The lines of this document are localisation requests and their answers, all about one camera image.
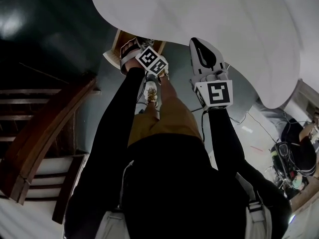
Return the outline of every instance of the brown shorts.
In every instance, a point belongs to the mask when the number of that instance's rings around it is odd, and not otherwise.
[[[169,98],[159,110],[160,119],[148,114],[134,117],[129,145],[158,133],[179,133],[201,139],[194,115],[178,98]]]

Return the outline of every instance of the gray strap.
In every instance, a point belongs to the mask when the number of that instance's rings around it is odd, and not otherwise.
[[[138,54],[142,53],[142,49],[133,51],[129,54],[127,54],[124,58],[121,59],[120,61],[120,68],[122,68],[122,66],[128,62],[130,59],[135,58]]]

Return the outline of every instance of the person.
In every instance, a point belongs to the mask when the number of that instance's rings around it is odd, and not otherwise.
[[[309,134],[315,126],[315,121],[303,128],[291,115],[281,108],[269,109],[260,99],[255,103],[257,110],[276,128],[279,138],[287,142],[293,156],[295,166],[307,176],[313,176],[317,167],[317,154]]]
[[[249,198],[235,178],[240,173],[270,210],[272,238],[282,238],[292,213],[289,201],[246,162],[227,110],[209,112],[217,171],[193,114],[169,81],[168,69],[158,79],[160,119],[154,82],[145,88],[145,112],[135,115],[145,71],[135,58],[126,70],[68,203],[64,236],[93,239],[102,229],[103,238],[109,238],[103,221],[112,211],[113,216],[124,213],[132,239],[245,238]]]

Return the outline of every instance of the gray pants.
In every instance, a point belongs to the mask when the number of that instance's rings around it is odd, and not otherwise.
[[[265,107],[260,99],[256,101],[254,104],[256,109],[262,113],[262,115],[268,119],[274,126],[276,127],[276,130],[278,132],[279,138],[281,138],[281,135],[284,131],[284,128],[288,121],[293,119],[289,114],[287,114],[283,109],[276,108],[276,109],[269,109]]]

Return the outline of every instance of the gray floor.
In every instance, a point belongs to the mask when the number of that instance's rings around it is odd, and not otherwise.
[[[102,94],[85,102],[77,123],[78,146],[90,151],[100,118],[124,79],[102,56],[111,48],[116,29],[101,18],[91,0],[0,0],[0,7],[0,38],[18,45],[17,59],[66,80],[87,70],[97,74]],[[169,62],[170,80],[178,96],[190,110],[199,108],[188,82],[192,76],[188,47],[167,43],[163,54]],[[257,94],[235,69],[229,69],[229,78],[234,80],[234,105],[228,111],[241,121]],[[143,108],[144,105],[138,105],[136,111]],[[200,131],[201,114],[202,111],[194,112]],[[210,152],[207,115],[204,131],[206,149]]]

